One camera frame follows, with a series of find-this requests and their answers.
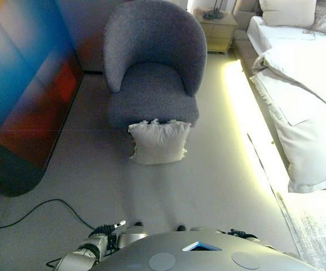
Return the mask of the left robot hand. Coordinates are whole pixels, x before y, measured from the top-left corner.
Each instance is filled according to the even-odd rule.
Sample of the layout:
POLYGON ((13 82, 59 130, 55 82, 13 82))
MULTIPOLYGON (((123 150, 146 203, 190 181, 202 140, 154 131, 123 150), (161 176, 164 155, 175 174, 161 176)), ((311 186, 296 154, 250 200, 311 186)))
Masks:
POLYGON ((95 235, 95 234, 104 234, 106 236, 112 234, 117 228, 120 228, 122 226, 126 225, 126 220, 121 220, 115 224, 104 224, 101 226, 98 226, 96 229, 94 229, 89 236, 95 235))

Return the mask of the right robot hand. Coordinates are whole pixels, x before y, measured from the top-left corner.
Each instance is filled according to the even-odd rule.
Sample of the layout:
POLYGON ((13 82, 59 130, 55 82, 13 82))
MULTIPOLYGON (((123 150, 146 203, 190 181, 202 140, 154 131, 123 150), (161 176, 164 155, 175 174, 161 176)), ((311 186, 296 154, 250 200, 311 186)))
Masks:
POLYGON ((231 229, 230 231, 227 232, 228 235, 233 235, 236 237, 240 237, 240 238, 248 238, 248 235, 245 231, 241 231, 241 230, 236 230, 236 229, 231 229))

